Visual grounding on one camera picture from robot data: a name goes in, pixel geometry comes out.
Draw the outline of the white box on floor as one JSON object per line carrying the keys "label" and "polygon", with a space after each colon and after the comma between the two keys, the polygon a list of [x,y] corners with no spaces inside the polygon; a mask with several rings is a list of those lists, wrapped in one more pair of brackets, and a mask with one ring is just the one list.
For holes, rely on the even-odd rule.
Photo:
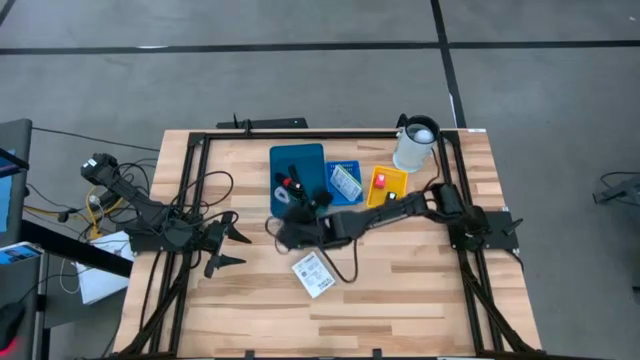
{"label": "white box on floor", "polygon": [[[92,242],[94,247],[132,261],[129,236],[124,232],[116,232]],[[78,284],[82,302],[90,305],[123,290],[129,285],[129,278],[107,271],[94,269],[84,264],[75,263],[78,271]]]}

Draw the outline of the white labelled box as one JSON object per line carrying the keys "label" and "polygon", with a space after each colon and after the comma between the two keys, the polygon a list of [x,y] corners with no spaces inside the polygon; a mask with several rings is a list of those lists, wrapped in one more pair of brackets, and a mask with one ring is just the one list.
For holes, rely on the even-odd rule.
{"label": "white labelled box", "polygon": [[292,270],[312,299],[335,284],[335,279],[315,252],[310,252],[292,266]]}
{"label": "white labelled box", "polygon": [[329,182],[348,201],[355,201],[362,194],[362,185],[344,167],[336,165]]}

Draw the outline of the black aluminium table frame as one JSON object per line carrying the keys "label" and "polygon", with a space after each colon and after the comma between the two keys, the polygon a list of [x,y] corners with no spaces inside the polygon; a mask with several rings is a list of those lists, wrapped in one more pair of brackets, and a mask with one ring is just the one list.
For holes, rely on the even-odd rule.
{"label": "black aluminium table frame", "polygon": [[[392,129],[169,130],[151,196],[207,218],[239,215],[244,259],[204,276],[210,254],[138,253],[111,360],[393,360],[544,357],[521,267],[499,249],[452,245],[424,217],[370,230],[338,249],[289,250],[274,234],[269,150],[319,143],[325,160],[356,160],[364,182],[390,167]],[[453,184],[486,212],[505,211],[487,134],[447,130],[407,193]],[[315,252],[335,284],[315,299],[292,266]]]}

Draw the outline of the black router box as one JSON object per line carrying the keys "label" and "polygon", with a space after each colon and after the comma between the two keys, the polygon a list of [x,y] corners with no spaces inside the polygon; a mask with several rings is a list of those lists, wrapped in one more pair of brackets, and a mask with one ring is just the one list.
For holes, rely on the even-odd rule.
{"label": "black router box", "polygon": [[303,117],[295,118],[275,118],[275,119],[259,119],[239,120],[233,115],[233,120],[229,122],[218,122],[217,129],[305,129],[308,123]]}

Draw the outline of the small yellow plastic bin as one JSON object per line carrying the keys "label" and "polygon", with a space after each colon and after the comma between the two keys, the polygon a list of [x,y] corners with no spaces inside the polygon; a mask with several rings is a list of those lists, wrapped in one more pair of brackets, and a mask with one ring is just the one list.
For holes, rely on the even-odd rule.
{"label": "small yellow plastic bin", "polygon": [[[377,174],[384,174],[386,177],[385,187],[378,189],[374,187],[374,181]],[[368,208],[377,207],[385,203],[387,192],[395,192],[398,198],[402,198],[407,193],[408,173],[396,168],[384,166],[375,166],[373,168],[369,190],[366,197],[366,206]]]}

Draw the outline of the black floor stand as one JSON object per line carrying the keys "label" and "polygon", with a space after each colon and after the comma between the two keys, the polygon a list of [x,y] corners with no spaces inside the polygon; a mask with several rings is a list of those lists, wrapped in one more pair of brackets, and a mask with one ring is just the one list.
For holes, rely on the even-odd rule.
{"label": "black floor stand", "polygon": [[[606,179],[617,175],[628,175],[628,178],[615,185],[609,185]],[[608,172],[600,176],[600,182],[605,186],[605,189],[592,194],[596,204],[615,201],[633,207],[640,207],[640,171]]]}

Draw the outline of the white cylindrical container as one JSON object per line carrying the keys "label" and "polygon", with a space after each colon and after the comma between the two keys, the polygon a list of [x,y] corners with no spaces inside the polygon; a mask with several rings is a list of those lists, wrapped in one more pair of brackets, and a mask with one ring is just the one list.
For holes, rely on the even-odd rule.
{"label": "white cylindrical container", "polygon": [[[423,166],[437,143],[440,134],[438,123],[426,115],[408,117],[401,114],[397,122],[397,143],[393,152],[394,166],[408,173],[415,173]],[[431,144],[420,144],[413,140],[414,133],[419,129],[428,128],[436,139]]]}

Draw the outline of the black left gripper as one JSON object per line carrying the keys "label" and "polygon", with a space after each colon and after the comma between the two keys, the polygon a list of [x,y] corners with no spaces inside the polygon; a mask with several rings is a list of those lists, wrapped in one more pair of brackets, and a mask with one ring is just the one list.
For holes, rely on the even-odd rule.
{"label": "black left gripper", "polygon": [[221,221],[214,220],[205,229],[205,239],[202,242],[201,249],[210,254],[210,258],[204,270],[204,276],[211,278],[214,271],[226,266],[244,264],[245,260],[235,257],[226,256],[220,253],[224,237],[245,244],[251,244],[252,241],[241,234],[235,227],[239,220],[239,215],[235,211],[225,211],[222,214]]}

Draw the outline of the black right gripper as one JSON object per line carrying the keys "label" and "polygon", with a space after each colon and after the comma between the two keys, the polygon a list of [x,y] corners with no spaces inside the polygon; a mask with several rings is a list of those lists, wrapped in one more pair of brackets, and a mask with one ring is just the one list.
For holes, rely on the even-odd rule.
{"label": "black right gripper", "polygon": [[[313,193],[315,207],[328,207],[332,200],[333,195],[326,189]],[[348,235],[350,220],[350,214],[316,217],[315,209],[310,204],[294,204],[285,212],[276,239],[287,249],[342,248],[351,242]]]}

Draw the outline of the small display screen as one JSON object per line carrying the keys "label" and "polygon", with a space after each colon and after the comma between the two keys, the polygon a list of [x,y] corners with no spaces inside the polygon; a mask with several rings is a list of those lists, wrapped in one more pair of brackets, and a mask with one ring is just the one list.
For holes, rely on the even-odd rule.
{"label": "small display screen", "polygon": [[0,247],[0,266],[12,265],[22,261],[36,259],[45,253],[39,245],[30,242],[18,242]]}

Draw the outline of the large teal plastic bin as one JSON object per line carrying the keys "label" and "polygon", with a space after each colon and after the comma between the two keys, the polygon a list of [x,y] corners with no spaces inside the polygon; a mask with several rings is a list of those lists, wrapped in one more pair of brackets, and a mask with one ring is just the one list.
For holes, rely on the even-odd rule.
{"label": "large teal plastic bin", "polygon": [[328,191],[323,146],[315,143],[271,147],[269,177],[272,216],[281,218],[294,204],[310,204],[315,191]]}

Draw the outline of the black desk leg bar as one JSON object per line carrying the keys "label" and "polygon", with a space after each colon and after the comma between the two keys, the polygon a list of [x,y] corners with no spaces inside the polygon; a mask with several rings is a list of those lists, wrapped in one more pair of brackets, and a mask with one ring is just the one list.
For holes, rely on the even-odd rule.
{"label": "black desk leg bar", "polygon": [[21,222],[20,239],[38,245],[47,253],[97,268],[115,275],[130,277],[133,262],[90,244],[81,243],[27,220]]}

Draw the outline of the small blue plastic bin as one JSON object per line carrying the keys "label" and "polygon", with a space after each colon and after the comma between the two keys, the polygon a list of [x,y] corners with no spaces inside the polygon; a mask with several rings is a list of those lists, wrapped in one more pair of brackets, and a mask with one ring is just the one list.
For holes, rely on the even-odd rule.
{"label": "small blue plastic bin", "polygon": [[362,194],[359,196],[359,198],[355,201],[348,201],[329,182],[332,171],[334,170],[334,167],[336,165],[341,165],[342,167],[344,167],[362,185],[360,164],[358,161],[349,160],[349,161],[327,162],[326,163],[327,189],[333,195],[333,200],[331,204],[336,206],[342,206],[342,205],[355,205],[355,204],[361,203],[363,201],[363,186],[362,186]]}

